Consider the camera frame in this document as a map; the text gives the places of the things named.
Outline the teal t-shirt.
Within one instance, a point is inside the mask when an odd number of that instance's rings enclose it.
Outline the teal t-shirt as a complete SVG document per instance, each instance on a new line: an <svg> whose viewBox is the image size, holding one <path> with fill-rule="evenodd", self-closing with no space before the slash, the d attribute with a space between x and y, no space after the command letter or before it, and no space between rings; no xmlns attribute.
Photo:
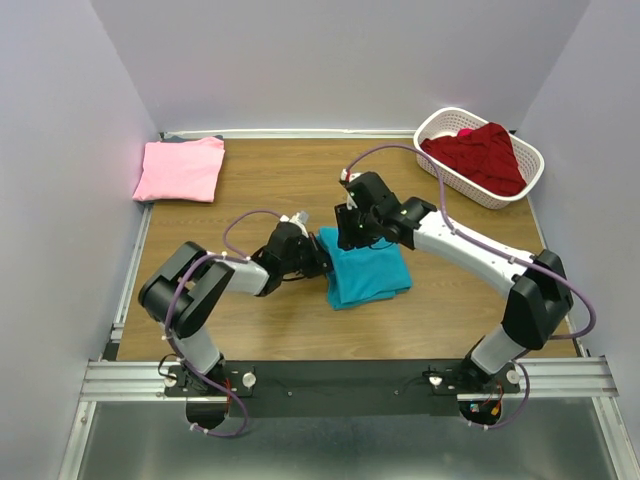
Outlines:
<svg viewBox="0 0 640 480"><path fill-rule="evenodd" d="M334 310L344 310L407 292L413 282L397 244L380 239L371 247L343 250L338 229L321 227L317 239L330 256L327 300Z"/></svg>

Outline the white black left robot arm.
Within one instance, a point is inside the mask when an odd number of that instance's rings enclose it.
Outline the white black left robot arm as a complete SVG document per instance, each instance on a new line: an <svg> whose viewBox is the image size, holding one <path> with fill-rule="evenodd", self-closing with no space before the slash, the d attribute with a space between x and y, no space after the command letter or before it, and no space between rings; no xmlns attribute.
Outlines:
<svg viewBox="0 0 640 480"><path fill-rule="evenodd" d="M138 303L162 326L188 372L188 384L209 395L229 387L224 355L205 328L223 293L264 297L283 283L332 270L329 253L314 234L291 220L280 221L267 243L244 258L184 243L141 287Z"/></svg>

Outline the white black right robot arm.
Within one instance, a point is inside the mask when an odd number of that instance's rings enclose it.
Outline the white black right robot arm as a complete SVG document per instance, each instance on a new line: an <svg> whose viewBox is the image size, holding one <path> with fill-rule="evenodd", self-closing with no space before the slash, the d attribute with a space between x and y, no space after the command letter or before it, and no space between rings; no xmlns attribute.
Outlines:
<svg viewBox="0 0 640 480"><path fill-rule="evenodd" d="M476 275L506 299L500 324L479 340L455 378L480 392L513 359L539 351L573 306L558 255L533 255L496 242L417 197L401 202L375 172L342 172L346 200L335 208L338 245L369 247L380 239L444 258Z"/></svg>

